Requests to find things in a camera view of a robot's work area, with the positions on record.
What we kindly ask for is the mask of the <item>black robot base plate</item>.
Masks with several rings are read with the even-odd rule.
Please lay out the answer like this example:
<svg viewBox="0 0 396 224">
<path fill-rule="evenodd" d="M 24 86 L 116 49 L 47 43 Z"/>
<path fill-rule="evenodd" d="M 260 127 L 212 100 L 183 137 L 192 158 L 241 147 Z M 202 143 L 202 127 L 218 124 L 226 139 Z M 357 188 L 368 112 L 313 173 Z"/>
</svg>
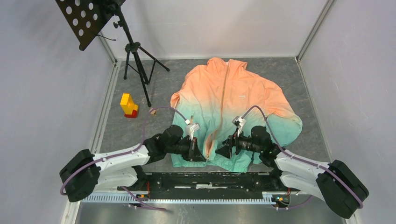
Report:
<svg viewBox="0 0 396 224">
<path fill-rule="evenodd" d="M 270 172 L 151 173 L 129 191 L 147 191 L 150 199 L 261 199 L 263 192 L 288 192 Z"/>
</svg>

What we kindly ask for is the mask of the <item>orange and teal gradient jacket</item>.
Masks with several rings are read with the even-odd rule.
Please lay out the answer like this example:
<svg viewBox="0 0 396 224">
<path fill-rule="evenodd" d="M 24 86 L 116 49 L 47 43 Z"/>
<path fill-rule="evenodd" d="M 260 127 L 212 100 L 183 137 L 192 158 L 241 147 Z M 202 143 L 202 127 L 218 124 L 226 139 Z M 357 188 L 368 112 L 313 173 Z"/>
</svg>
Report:
<svg viewBox="0 0 396 224">
<path fill-rule="evenodd" d="M 173 124 L 181 126 L 186 118 L 199 123 L 200 129 L 195 135 L 206 162 L 189 162 L 172 154 L 174 167 L 213 165 L 232 172 L 246 172 L 251 163 L 260 163 L 257 153 L 243 152 L 230 159 L 215 153 L 235 132 L 232 120 L 236 116 L 246 119 L 245 134 L 249 134 L 254 126 L 269 125 L 272 139 L 281 146 L 289 145 L 300 135 L 303 123 L 282 89 L 246 67 L 246 62 L 214 57 L 185 76 L 181 89 L 170 99 L 171 107 L 178 110 Z"/>
</svg>

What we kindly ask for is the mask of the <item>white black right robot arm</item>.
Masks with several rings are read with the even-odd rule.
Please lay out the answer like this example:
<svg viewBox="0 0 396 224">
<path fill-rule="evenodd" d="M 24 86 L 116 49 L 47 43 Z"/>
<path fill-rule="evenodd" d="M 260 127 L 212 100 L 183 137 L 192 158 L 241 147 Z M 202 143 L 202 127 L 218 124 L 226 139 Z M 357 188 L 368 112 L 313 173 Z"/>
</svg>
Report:
<svg viewBox="0 0 396 224">
<path fill-rule="evenodd" d="M 344 162 L 319 162 L 297 156 L 279 147 L 264 126 L 253 127 L 249 136 L 236 131 L 215 152 L 228 159 L 243 152 L 258 153 L 262 163 L 273 169 L 269 181 L 273 189 L 304 191 L 345 219 L 360 209 L 369 196 L 369 190 Z"/>
</svg>

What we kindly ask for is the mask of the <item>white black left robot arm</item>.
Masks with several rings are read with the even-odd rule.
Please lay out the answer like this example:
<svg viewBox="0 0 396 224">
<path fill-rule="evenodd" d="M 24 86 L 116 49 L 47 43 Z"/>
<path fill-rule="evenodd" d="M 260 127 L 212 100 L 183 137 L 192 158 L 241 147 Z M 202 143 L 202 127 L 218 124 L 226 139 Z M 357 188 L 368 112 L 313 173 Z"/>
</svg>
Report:
<svg viewBox="0 0 396 224">
<path fill-rule="evenodd" d="M 167 154 L 180 155 L 185 161 L 205 162 L 195 135 L 199 129 L 198 123 L 188 124 L 185 129 L 171 125 L 133 147 L 102 154 L 81 150 L 59 172 L 63 183 L 60 193 L 69 202 L 78 202 L 98 190 L 141 190 L 147 184 L 142 166 L 160 161 Z"/>
</svg>

